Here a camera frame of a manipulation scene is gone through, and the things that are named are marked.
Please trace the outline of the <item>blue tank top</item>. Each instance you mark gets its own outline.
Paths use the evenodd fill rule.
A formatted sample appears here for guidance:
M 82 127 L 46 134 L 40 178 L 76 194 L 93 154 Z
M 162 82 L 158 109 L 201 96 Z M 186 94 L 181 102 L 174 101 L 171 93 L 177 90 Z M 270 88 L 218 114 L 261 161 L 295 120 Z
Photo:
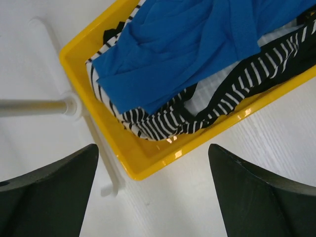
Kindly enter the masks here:
M 260 52 L 258 40 L 313 0 L 147 0 L 117 43 L 92 61 L 120 113 L 155 113 L 173 96 Z

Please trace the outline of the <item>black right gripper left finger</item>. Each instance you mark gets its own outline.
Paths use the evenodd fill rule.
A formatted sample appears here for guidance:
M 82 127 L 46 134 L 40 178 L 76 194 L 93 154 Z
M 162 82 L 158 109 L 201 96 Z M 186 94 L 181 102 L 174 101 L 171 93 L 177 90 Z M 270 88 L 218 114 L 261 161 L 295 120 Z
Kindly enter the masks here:
M 78 237 L 98 164 L 95 144 L 0 183 L 2 237 Z

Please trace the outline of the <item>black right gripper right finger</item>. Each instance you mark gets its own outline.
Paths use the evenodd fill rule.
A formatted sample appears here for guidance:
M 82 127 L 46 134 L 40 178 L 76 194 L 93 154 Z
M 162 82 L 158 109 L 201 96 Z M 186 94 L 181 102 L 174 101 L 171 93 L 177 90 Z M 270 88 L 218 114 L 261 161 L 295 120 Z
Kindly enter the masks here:
M 316 189 L 243 160 L 217 144 L 208 157 L 229 237 L 314 237 Z

